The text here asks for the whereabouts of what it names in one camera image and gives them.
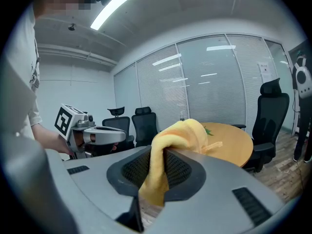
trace round wooden table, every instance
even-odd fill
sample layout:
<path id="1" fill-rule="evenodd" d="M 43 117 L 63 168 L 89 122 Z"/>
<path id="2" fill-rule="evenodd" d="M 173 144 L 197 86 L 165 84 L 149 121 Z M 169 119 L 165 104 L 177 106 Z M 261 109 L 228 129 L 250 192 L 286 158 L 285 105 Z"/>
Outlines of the round wooden table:
<path id="1" fill-rule="evenodd" d="M 243 130 L 227 124 L 204 122 L 201 123 L 207 130 L 208 144 L 222 141 L 223 146 L 212 148 L 208 155 L 231 162 L 242 167 L 249 160 L 253 152 L 253 141 Z"/>

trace yellow cloth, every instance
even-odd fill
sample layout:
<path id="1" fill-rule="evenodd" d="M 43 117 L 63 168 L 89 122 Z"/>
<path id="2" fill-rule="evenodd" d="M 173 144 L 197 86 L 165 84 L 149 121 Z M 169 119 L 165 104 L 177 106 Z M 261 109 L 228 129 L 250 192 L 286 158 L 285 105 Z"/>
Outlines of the yellow cloth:
<path id="1" fill-rule="evenodd" d="M 150 204 L 159 206 L 164 205 L 164 194 L 169 190 L 163 160 L 163 149 L 167 147 L 205 153 L 208 148 L 206 130 L 198 121 L 187 119 L 178 121 L 154 137 L 149 173 L 139 194 Z"/>

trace ceiling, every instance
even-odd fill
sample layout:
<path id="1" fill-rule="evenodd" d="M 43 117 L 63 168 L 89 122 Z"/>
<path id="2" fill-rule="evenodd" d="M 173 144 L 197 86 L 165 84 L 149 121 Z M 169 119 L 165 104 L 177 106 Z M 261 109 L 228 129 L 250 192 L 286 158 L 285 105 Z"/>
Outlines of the ceiling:
<path id="1" fill-rule="evenodd" d="M 68 10 L 62 14 L 43 16 L 36 21 L 36 39 L 39 45 L 70 47 L 118 61 L 116 51 L 127 49 L 128 39 L 135 38 L 141 30 L 161 18 L 197 7 L 205 7 L 216 15 L 233 17 L 242 11 L 254 13 L 259 4 L 263 3 L 263 0 L 257 1 L 128 0 L 95 31 L 90 25 L 103 9 L 97 3 L 92 4 L 90 10 Z M 68 30 L 70 23 L 77 25 L 75 31 Z"/>

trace ceiling light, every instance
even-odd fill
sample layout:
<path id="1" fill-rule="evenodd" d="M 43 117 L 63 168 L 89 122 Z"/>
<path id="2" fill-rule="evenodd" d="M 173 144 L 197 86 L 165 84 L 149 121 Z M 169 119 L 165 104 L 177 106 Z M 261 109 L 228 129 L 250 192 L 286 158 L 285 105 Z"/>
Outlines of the ceiling light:
<path id="1" fill-rule="evenodd" d="M 182 78 L 182 79 L 179 79 L 179 80 L 174 80 L 173 82 L 177 82 L 177 81 L 182 81 L 182 80 L 187 80 L 188 78 Z"/>
<path id="2" fill-rule="evenodd" d="M 99 13 L 97 18 L 94 20 L 94 22 L 91 25 L 91 28 L 98 30 L 102 24 L 109 18 L 111 14 L 115 10 L 118 9 L 119 6 L 121 6 L 125 1 L 127 0 L 111 0 L 108 5 L 102 9 L 102 11 Z"/>
<path id="3" fill-rule="evenodd" d="M 171 65 L 171 66 L 166 67 L 166 68 L 162 68 L 162 69 L 160 69 L 159 71 L 164 71 L 164 70 L 166 70 L 166 69 L 170 69 L 170 68 L 174 68 L 174 67 L 178 67 L 178 66 L 180 66 L 180 63 L 179 63 L 179 64 L 175 64 L 175 65 Z"/>
<path id="4" fill-rule="evenodd" d="M 207 75 L 202 75 L 200 77 L 204 77 L 204 76 L 213 76 L 213 75 L 216 75 L 217 73 L 214 73 L 214 74 L 207 74 Z"/>
<path id="5" fill-rule="evenodd" d="M 222 46 L 208 47 L 207 51 L 221 50 L 221 49 L 234 49 L 234 48 L 236 48 L 236 45 L 222 45 Z"/>
<path id="6" fill-rule="evenodd" d="M 181 57 L 181 54 L 177 54 L 177 55 L 174 55 L 174 56 L 170 56 L 170 57 L 164 58 L 164 59 L 162 59 L 162 60 L 159 60 L 159 61 L 157 61 L 157 62 L 154 62 L 154 63 L 153 63 L 153 66 L 160 65 L 160 64 L 162 64 L 162 63 L 164 63 L 164 62 L 167 62 L 167 61 L 169 61 L 169 60 L 173 60 L 173 59 L 178 58 L 178 57 Z"/>

